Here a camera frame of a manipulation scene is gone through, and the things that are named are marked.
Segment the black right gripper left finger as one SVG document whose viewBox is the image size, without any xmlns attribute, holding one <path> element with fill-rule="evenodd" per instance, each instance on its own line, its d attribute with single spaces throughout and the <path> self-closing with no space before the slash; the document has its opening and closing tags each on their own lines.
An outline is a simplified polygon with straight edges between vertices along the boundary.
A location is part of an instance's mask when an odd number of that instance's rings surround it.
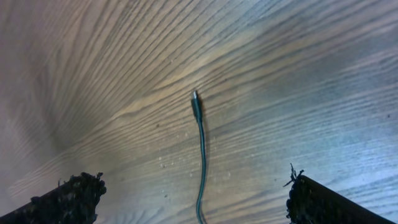
<svg viewBox="0 0 398 224">
<path fill-rule="evenodd" d="M 96 206 L 106 193 L 102 172 L 82 172 L 69 181 L 1 217 L 2 224 L 93 224 Z"/>
</svg>

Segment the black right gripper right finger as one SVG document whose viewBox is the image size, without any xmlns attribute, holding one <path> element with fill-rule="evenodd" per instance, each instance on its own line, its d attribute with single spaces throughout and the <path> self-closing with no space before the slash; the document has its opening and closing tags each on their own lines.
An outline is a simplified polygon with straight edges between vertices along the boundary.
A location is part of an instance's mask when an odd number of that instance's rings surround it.
<svg viewBox="0 0 398 224">
<path fill-rule="evenodd" d="M 286 218 L 291 224 L 394 224 L 290 168 Z"/>
</svg>

